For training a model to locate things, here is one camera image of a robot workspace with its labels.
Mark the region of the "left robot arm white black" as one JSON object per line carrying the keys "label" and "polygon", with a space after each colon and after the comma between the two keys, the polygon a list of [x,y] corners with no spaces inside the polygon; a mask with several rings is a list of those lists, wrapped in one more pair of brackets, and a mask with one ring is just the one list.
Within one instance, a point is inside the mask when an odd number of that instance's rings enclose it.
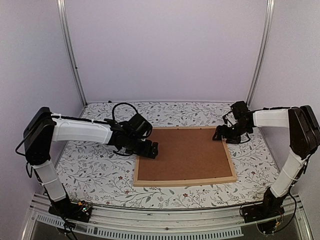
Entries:
{"label": "left robot arm white black", "polygon": [[41,107],[25,128],[15,153],[25,157],[32,166],[55,203],[55,209],[63,217],[70,217],[75,211],[74,205],[67,200],[68,195],[51,161],[52,143],[93,142],[115,147],[116,155],[124,150],[123,156],[155,159],[158,143],[148,139],[152,131],[152,125],[138,112],[129,120],[118,122],[114,114],[110,119],[95,120],[64,116],[51,112],[49,107]]}

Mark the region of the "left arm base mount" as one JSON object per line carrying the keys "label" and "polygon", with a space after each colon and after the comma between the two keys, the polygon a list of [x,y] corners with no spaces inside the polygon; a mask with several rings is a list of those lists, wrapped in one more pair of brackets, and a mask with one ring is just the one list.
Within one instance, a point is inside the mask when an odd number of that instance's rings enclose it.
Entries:
{"label": "left arm base mount", "polygon": [[48,212],[59,216],[62,219],[75,220],[88,223],[90,221],[93,205],[90,202],[81,200],[76,203],[71,202],[67,195],[64,199],[53,201],[50,197],[50,207]]}

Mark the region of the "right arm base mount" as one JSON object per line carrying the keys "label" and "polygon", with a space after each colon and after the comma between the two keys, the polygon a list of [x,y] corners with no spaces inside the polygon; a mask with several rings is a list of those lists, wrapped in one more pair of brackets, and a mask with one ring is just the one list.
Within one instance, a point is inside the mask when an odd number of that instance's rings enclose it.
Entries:
{"label": "right arm base mount", "polygon": [[257,229],[264,235],[274,234],[284,217],[283,201],[285,197],[265,196],[262,203],[241,206],[239,213],[245,223],[262,221]]}

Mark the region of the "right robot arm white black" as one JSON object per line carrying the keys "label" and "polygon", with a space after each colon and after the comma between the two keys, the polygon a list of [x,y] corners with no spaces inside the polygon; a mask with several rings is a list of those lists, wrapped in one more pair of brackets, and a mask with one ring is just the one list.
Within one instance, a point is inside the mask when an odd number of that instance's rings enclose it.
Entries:
{"label": "right robot arm white black", "polygon": [[[210,103],[213,118],[211,125],[223,124],[222,116],[230,111],[229,103]],[[212,203],[215,205],[236,205],[244,202],[258,202],[267,187],[278,177],[289,151],[289,131],[285,128],[255,128],[251,140],[243,144],[227,144],[231,160],[237,173],[236,183],[218,184]],[[306,174],[292,189],[302,204],[311,208],[320,205],[320,148],[311,157]]]}

